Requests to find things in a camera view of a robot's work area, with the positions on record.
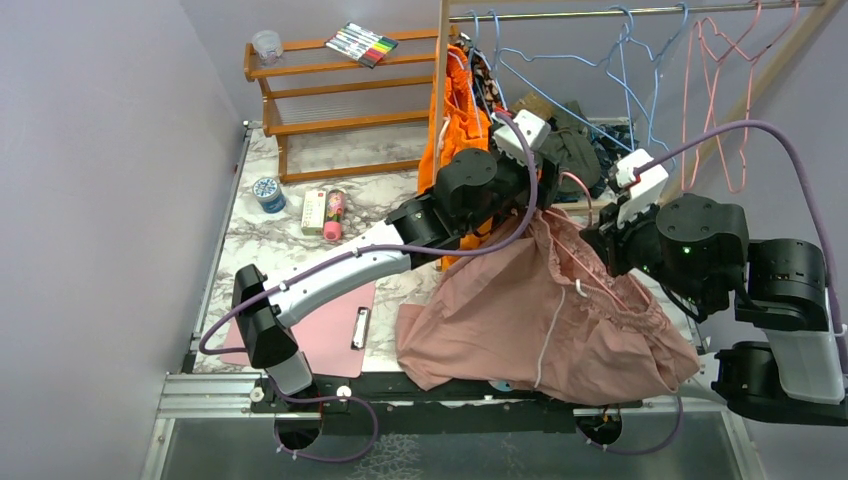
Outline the camouflage orange black shorts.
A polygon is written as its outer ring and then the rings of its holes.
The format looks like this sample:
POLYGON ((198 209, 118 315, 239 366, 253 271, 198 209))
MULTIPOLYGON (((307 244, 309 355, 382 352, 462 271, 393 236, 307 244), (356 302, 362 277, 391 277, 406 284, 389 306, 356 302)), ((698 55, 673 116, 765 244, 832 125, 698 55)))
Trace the camouflage orange black shorts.
POLYGON ((492 74, 490 63, 473 40, 464 33, 459 33, 452 35, 450 42, 462 50, 467 58, 473 75, 472 91, 478 108, 489 117, 492 117, 496 110, 506 110, 502 90, 492 74))

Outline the pink shorts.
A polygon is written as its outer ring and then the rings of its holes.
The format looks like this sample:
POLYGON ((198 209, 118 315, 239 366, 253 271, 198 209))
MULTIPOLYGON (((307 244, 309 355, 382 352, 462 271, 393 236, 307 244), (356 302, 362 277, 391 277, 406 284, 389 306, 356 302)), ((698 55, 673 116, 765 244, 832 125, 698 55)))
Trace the pink shorts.
POLYGON ((565 402, 602 406, 671 395, 700 369, 693 345, 634 275, 612 277, 572 224, 539 213, 464 257, 430 300, 399 308, 396 355, 420 388, 507 381, 565 402), (579 258, 628 306, 575 262, 579 258))

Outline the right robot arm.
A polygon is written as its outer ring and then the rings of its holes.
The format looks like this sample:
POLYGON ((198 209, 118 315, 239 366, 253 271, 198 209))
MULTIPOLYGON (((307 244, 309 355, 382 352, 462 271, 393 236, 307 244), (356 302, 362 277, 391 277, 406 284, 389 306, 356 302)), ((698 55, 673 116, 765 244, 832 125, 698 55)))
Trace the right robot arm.
POLYGON ((638 270, 694 321, 732 310, 765 334, 713 356, 709 398, 764 423, 846 425, 847 388, 818 246, 753 240, 741 206, 694 194, 631 220, 620 220, 620 210, 604 207, 580 231, 609 275, 638 270))

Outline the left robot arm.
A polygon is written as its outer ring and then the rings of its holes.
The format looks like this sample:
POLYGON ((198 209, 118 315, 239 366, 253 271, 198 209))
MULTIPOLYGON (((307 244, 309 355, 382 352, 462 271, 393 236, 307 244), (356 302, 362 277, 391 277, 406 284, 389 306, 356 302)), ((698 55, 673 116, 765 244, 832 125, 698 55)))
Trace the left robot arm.
POLYGON ((454 254, 461 240, 480 236, 512 209, 552 204, 560 164, 534 156, 539 180, 505 154, 468 148, 441 168, 433 186, 404 201, 362 235, 273 275, 256 265, 239 269, 233 285, 235 322, 249 365, 266 371, 276 396, 298 411, 313 401, 313 372, 291 331, 307 315, 362 285, 414 270, 454 254))

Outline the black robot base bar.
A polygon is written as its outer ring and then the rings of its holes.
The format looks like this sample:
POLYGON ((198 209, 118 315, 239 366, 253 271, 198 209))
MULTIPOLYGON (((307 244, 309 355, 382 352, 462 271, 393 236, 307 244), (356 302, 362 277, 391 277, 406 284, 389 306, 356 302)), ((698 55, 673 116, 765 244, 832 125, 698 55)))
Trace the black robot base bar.
POLYGON ((570 434, 576 431, 575 412, 583 408, 538 392, 498 391, 484 381, 451 380, 425 391, 402 372, 363 373, 353 379, 316 375, 313 384, 295 397, 321 397, 318 404, 283 399, 265 377, 254 387, 263 395, 252 397, 252 413, 273 415, 286 431, 318 429, 333 436, 373 432, 366 408, 340 401, 339 389, 371 406, 381 434, 570 434))

